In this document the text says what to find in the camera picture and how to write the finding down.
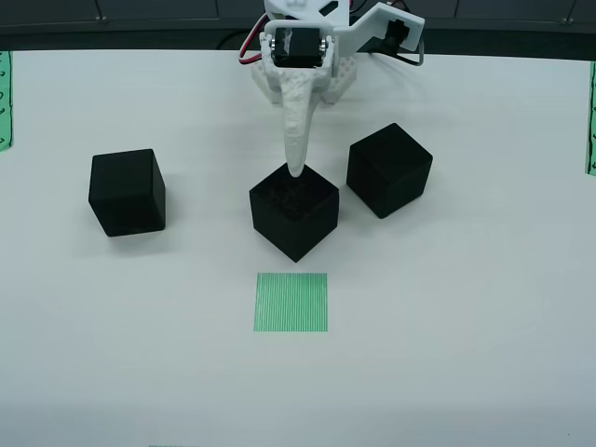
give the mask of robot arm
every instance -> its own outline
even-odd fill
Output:
[[[305,166],[312,115],[348,58],[372,37],[414,51],[425,21],[395,7],[376,4],[349,25],[350,0],[264,0],[271,21],[261,33],[264,74],[280,94],[288,168]]]

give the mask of green target marker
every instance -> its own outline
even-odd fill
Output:
[[[260,273],[255,332],[326,332],[327,274]]]

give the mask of green striped mat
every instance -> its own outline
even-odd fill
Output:
[[[0,51],[0,152],[12,144],[12,55]]]
[[[260,273],[255,332],[326,332],[327,274]]]
[[[589,74],[589,127],[588,127],[588,156],[586,157],[586,172],[596,175],[596,62],[591,65]]]

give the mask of black wire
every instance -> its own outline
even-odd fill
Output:
[[[408,58],[404,58],[403,56],[400,56],[399,54],[390,54],[387,53],[379,48],[373,48],[369,51],[370,54],[373,53],[377,53],[377,54],[383,54],[384,56],[388,56],[389,58],[392,59],[397,59],[398,61],[402,61],[405,62],[407,64],[413,65],[414,67],[419,67],[420,65],[422,65],[423,63],[425,63],[425,39],[424,37],[420,37],[420,42],[418,43],[418,61],[413,61],[412,59],[408,59]]]
[[[406,5],[406,2],[404,0],[395,0],[395,2],[393,2],[391,4],[391,6],[395,6],[397,3],[401,3],[403,5],[403,10],[406,12],[410,12],[410,9],[408,8],[408,5]]]
[[[228,42],[229,40],[231,40],[232,38],[236,37],[237,35],[241,35],[241,34],[248,34],[250,33],[251,30],[236,30],[233,31],[232,33],[226,35],[219,44],[217,44],[217,47],[215,47],[215,49],[222,49],[225,45],[226,42]]]
[[[364,5],[366,5],[369,2],[369,0],[364,0],[359,7],[357,7],[356,9],[350,11],[350,14],[356,14],[358,11],[360,11],[361,9],[364,8]]]

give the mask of black cube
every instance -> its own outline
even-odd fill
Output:
[[[94,156],[89,204],[109,237],[166,227],[166,185],[153,149]]]
[[[337,226],[339,190],[308,166],[294,178],[283,165],[250,197],[254,229],[296,263]]]
[[[347,185],[381,219],[425,191],[432,155],[397,124],[352,144]]]

